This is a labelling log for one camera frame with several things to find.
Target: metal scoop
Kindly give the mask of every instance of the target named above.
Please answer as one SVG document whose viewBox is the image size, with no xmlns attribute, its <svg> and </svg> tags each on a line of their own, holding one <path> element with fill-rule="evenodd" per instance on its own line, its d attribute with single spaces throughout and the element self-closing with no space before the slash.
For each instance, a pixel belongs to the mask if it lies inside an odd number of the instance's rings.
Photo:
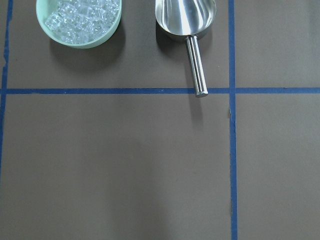
<svg viewBox="0 0 320 240">
<path fill-rule="evenodd" d="M 208 95 L 198 39 L 207 33 L 216 12 L 214 0 L 155 0 L 160 27 L 173 40 L 185 41 L 197 98 Z"/>
</svg>

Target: clear crystal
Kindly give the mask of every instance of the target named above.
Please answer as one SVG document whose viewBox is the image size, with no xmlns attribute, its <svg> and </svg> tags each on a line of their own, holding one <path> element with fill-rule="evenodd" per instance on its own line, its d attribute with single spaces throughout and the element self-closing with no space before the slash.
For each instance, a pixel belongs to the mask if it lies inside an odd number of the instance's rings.
<svg viewBox="0 0 320 240">
<path fill-rule="evenodd" d="M 113 25 L 120 0 L 60 0 L 45 25 L 61 41 L 84 44 L 100 38 Z"/>
</svg>

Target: blue tape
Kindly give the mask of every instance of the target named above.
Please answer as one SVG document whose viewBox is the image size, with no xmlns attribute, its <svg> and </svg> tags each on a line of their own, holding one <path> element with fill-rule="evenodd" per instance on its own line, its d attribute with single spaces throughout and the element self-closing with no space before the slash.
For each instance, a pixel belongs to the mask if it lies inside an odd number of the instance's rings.
<svg viewBox="0 0 320 240">
<path fill-rule="evenodd" d="M 237 87 L 237 94 L 320 94 L 320 87 Z"/>
<path fill-rule="evenodd" d="M 229 107 L 230 107 L 230 194 L 231 239 L 238 240 L 237 194 L 237 132 L 236 132 L 236 54 L 235 54 L 235 3 L 228 1 L 229 17 Z"/>
<path fill-rule="evenodd" d="M 6 111 L 8 66 L 9 66 L 9 23 L 12 19 L 12 10 L 13 10 L 13 0 L 9 0 L 7 14 L 6 14 L 5 40 L 4 40 L 4 51 L 3 51 L 5 64 L 2 68 L 2 79 L 1 79 L 2 85 L 1 85 L 1 98 L 0 98 L 0 176 L 1 176 L 2 150 L 3 150 L 3 141 L 4 141 L 4 122 L 5 122 L 5 111 Z"/>
<path fill-rule="evenodd" d="M 208 88 L 209 94 L 228 94 L 228 88 Z M 194 94 L 193 88 L 9 88 L 7 94 Z"/>
</svg>

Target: table surface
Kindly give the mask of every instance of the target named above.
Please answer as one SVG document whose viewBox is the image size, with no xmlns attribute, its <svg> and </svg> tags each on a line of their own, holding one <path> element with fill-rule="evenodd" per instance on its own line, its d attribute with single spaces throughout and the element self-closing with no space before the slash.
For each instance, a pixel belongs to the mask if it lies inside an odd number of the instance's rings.
<svg viewBox="0 0 320 240">
<path fill-rule="evenodd" d="M 320 1 L 215 1 L 198 99 L 154 0 L 91 49 L 0 0 L 0 239 L 319 239 Z"/>
</svg>

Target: bowl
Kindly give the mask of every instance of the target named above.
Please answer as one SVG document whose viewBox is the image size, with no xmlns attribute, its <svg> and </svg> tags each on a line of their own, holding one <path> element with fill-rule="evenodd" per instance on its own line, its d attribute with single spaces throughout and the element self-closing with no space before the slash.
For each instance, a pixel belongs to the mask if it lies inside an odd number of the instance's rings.
<svg viewBox="0 0 320 240">
<path fill-rule="evenodd" d="M 120 23 L 121 18 L 121 11 L 122 11 L 122 0 L 119 0 L 119 10 L 115 16 L 115 21 L 111 25 L 111 27 L 108 29 L 106 33 L 101 35 L 100 37 L 96 38 L 93 41 L 89 41 L 86 43 L 67 43 L 63 42 L 62 40 L 58 39 L 56 37 L 56 33 L 49 29 L 49 27 L 46 26 L 45 22 L 48 18 L 48 16 L 54 12 L 57 9 L 59 0 L 37 0 L 36 1 L 36 16 L 38 19 L 38 22 L 42 28 L 42 30 L 54 41 L 66 45 L 68 47 L 76 48 L 76 49 L 89 49 L 96 46 L 99 46 L 106 42 L 117 30 L 118 25 Z"/>
</svg>

